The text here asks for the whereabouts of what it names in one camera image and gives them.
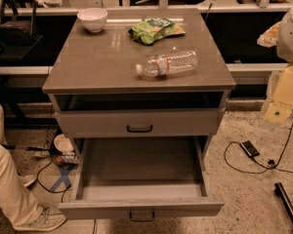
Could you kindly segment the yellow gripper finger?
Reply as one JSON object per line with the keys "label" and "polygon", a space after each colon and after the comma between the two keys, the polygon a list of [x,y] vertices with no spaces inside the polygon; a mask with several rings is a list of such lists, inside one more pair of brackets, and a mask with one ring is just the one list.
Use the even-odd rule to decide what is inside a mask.
{"label": "yellow gripper finger", "polygon": [[271,123],[283,123],[293,112],[293,64],[278,74],[272,100],[264,114]]}

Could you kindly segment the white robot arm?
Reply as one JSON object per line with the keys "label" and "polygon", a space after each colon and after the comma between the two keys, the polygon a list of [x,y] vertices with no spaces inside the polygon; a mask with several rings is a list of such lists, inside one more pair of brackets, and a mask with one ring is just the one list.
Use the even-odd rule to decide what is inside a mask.
{"label": "white robot arm", "polygon": [[272,123],[282,123],[293,111],[293,7],[280,23],[276,50],[288,65],[278,76],[264,117]]}

